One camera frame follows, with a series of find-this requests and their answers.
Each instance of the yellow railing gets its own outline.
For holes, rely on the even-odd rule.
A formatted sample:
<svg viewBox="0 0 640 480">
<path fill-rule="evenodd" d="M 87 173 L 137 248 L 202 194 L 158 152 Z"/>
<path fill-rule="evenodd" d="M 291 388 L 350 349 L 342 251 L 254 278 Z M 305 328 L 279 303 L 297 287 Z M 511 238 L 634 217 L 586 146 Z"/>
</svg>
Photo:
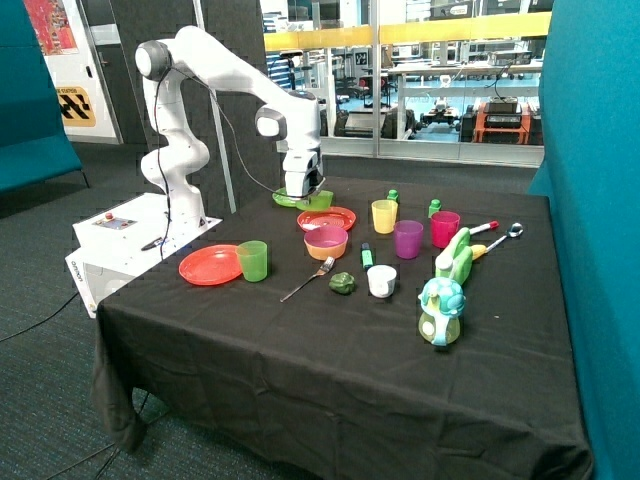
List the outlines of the yellow railing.
<svg viewBox="0 0 640 480">
<path fill-rule="evenodd" d="M 439 42 L 547 35 L 551 13 L 489 15 L 437 22 L 382 25 L 380 43 Z M 371 27 L 335 28 L 310 32 L 269 33 L 264 36 L 267 52 L 371 45 Z"/>
</svg>

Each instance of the magenta cup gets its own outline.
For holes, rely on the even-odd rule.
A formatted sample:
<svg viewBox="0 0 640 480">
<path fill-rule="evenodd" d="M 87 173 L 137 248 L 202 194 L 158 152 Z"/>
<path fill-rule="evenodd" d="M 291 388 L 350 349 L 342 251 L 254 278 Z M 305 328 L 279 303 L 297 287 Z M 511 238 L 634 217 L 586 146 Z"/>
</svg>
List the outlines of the magenta cup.
<svg viewBox="0 0 640 480">
<path fill-rule="evenodd" d="M 410 260 L 420 253 L 424 227 L 414 220 L 400 220 L 393 228 L 393 243 L 396 255 Z"/>
<path fill-rule="evenodd" d="M 454 212 L 440 211 L 431 216 L 431 243 L 435 247 L 445 248 L 458 231 L 460 215 Z"/>
</svg>

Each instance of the pink bowl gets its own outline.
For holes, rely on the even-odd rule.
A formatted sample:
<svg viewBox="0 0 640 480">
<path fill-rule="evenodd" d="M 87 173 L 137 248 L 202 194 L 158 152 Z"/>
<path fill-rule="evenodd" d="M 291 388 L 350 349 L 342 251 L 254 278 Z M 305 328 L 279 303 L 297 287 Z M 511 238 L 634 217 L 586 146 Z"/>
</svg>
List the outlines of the pink bowl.
<svg viewBox="0 0 640 480">
<path fill-rule="evenodd" d="M 316 260 L 340 258 L 347 249 L 349 234 L 341 227 L 325 225 L 304 234 L 307 251 Z"/>
</svg>

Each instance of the teal partition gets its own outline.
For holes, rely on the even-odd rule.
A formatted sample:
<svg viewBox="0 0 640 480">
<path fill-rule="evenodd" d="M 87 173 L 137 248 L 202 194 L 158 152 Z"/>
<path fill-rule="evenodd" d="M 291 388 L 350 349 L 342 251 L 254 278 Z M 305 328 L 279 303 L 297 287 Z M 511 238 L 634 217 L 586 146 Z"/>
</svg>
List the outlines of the teal partition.
<svg viewBox="0 0 640 480">
<path fill-rule="evenodd" d="M 2 0 L 0 192 L 80 170 L 22 0 Z"/>
<path fill-rule="evenodd" d="M 555 2 L 541 81 L 545 160 L 530 193 L 554 235 L 596 478 L 640 478 L 640 39 L 637 2 Z"/>
</svg>

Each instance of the glass window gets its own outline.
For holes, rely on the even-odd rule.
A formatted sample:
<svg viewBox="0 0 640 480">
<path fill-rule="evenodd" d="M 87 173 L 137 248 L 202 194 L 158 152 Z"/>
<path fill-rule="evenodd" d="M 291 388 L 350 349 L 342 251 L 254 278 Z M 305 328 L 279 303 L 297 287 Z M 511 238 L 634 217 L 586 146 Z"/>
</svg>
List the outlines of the glass window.
<svg viewBox="0 0 640 480">
<path fill-rule="evenodd" d="M 540 163 L 552 0 L 262 2 L 284 17 L 270 75 L 322 99 L 325 152 Z"/>
</svg>

